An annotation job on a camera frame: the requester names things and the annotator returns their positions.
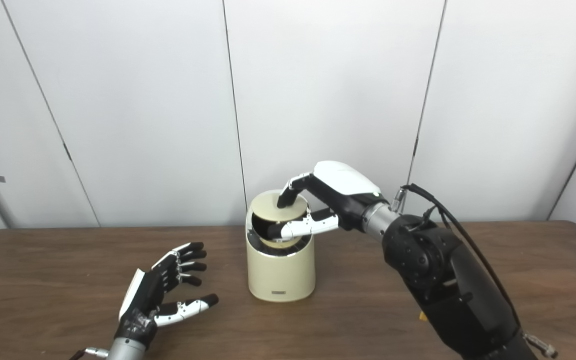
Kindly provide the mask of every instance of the black robotic finger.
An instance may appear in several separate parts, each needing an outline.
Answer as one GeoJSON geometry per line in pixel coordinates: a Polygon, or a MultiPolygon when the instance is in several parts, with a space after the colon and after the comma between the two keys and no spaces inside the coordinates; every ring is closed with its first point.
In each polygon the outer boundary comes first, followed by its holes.
{"type": "Polygon", "coordinates": [[[189,253],[186,253],[185,255],[182,255],[179,257],[179,263],[183,264],[183,263],[187,263],[190,262],[190,260],[196,260],[196,259],[205,259],[206,256],[208,254],[206,253],[206,251],[192,251],[189,253]]]}
{"type": "Polygon", "coordinates": [[[179,265],[178,267],[179,272],[189,272],[189,271],[200,271],[200,272],[204,272],[206,271],[206,269],[208,269],[208,266],[206,266],[206,264],[203,264],[201,262],[184,262],[183,264],[179,265]]]}
{"type": "Polygon", "coordinates": [[[187,273],[180,273],[177,277],[179,284],[188,284],[194,287],[201,287],[202,280],[196,276],[188,275],[187,273]]]}
{"type": "Polygon", "coordinates": [[[302,191],[308,190],[308,186],[313,178],[314,175],[312,173],[304,173],[292,178],[286,188],[281,192],[281,195],[279,195],[277,208],[284,209],[286,207],[292,207],[297,200],[297,196],[299,196],[302,191]]]}
{"type": "Polygon", "coordinates": [[[195,253],[197,251],[204,250],[204,243],[187,243],[177,248],[174,248],[172,251],[176,251],[179,256],[183,256],[189,253],[195,253]]]}

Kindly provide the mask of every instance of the robotic hand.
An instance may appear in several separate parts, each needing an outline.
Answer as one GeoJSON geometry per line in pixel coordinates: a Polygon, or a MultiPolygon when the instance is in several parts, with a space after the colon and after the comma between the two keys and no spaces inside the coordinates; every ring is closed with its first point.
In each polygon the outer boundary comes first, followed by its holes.
{"type": "Polygon", "coordinates": [[[87,348],[84,354],[108,360],[141,360],[157,334],[158,328],[176,324],[205,312],[219,303],[215,294],[196,300],[163,303],[164,296],[178,285],[187,283],[199,287],[202,281],[189,271],[206,271],[206,265],[194,262],[206,257],[203,243],[187,243],[169,251],[152,269],[137,269],[119,311],[119,327],[110,351],[87,348]]]}
{"type": "Polygon", "coordinates": [[[557,357],[552,346],[522,330],[508,294],[470,235],[421,187],[403,186],[393,203],[388,203],[379,187],[355,169],[341,162],[323,161],[312,173],[292,178],[277,207],[290,207],[302,191],[309,191],[330,208],[271,226],[269,235],[274,241],[336,228],[359,230],[381,242],[386,263],[398,271],[444,344],[462,358],[535,360],[528,344],[547,358],[557,357]],[[400,214],[408,191],[434,203],[434,207],[423,216],[400,214]],[[445,228],[430,221],[435,208],[445,228]],[[446,216],[487,271],[452,231],[446,216]]]}

